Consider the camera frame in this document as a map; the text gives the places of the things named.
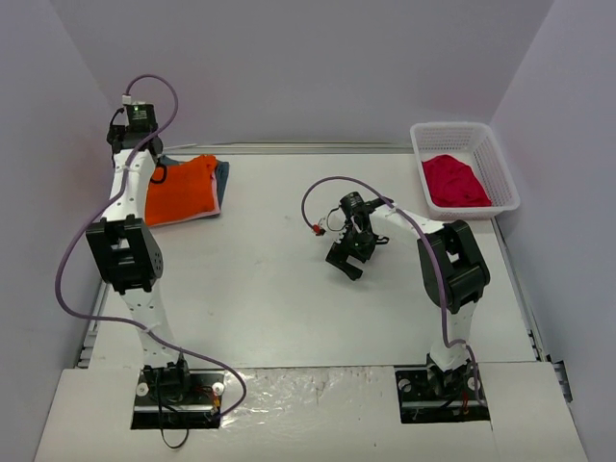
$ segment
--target folded orange towel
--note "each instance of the folded orange towel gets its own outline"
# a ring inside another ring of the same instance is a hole
[[[212,173],[216,164],[214,156],[199,156],[179,166],[168,166],[165,181],[150,183],[147,189],[145,223],[154,226],[214,210]],[[160,181],[162,176],[158,168],[152,178]]]

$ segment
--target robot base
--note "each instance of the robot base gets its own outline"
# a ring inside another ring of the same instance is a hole
[[[223,380],[222,373],[191,372],[189,391],[180,397],[162,396],[164,406],[159,412],[158,396],[148,390],[141,374],[131,429],[219,428]]]
[[[400,421],[403,424],[436,424],[489,421],[490,412],[475,399],[472,374],[462,374],[438,394],[428,366],[396,368]],[[483,390],[479,395],[484,399]]]

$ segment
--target blue cloth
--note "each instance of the blue cloth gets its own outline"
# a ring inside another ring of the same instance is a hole
[[[175,159],[170,159],[167,156],[162,156],[160,159],[160,163],[164,166],[179,166],[184,164],[181,161],[176,161]],[[229,179],[229,163],[224,161],[217,161],[216,168],[214,170],[214,175],[216,176],[216,195],[218,196],[218,205],[222,208],[222,199],[224,198],[224,190],[227,187],[227,181]]]

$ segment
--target white laundry basket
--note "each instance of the white laundry basket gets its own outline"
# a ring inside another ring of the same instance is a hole
[[[520,206],[520,197],[501,149],[487,125],[472,122],[418,123],[411,127],[411,140],[431,218],[442,221],[488,219]],[[446,208],[432,202],[422,162],[443,154],[449,154],[473,169],[492,201],[491,207]]]

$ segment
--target gray wall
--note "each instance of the gray wall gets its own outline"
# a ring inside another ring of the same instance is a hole
[[[34,458],[62,368],[84,326],[53,295],[80,222],[108,193],[109,105],[46,0],[0,2],[0,460]],[[96,270],[84,245],[65,291],[88,310]]]
[[[499,223],[592,461],[616,438],[615,17],[556,0],[492,120],[522,198]]]
[[[177,87],[175,144],[408,141],[418,121],[487,122],[552,0],[52,3],[112,105],[141,72]]]

